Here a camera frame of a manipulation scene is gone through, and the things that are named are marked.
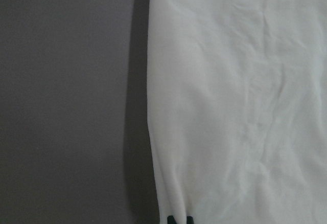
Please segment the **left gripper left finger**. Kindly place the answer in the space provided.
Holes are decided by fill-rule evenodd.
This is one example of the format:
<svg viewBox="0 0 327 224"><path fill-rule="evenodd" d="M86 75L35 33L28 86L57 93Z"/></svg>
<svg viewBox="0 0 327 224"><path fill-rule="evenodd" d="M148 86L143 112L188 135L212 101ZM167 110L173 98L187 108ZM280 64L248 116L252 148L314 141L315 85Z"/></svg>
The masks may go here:
<svg viewBox="0 0 327 224"><path fill-rule="evenodd" d="M177 224L174 216L168 216L167 217L167 224Z"/></svg>

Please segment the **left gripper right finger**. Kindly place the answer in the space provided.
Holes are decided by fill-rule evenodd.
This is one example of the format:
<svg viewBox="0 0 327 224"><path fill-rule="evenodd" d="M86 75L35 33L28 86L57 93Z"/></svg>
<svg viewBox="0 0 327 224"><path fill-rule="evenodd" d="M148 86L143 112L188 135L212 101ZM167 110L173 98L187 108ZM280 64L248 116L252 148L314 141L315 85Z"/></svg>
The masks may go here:
<svg viewBox="0 0 327 224"><path fill-rule="evenodd" d="M186 217L186 224L194 224L194 219L192 216Z"/></svg>

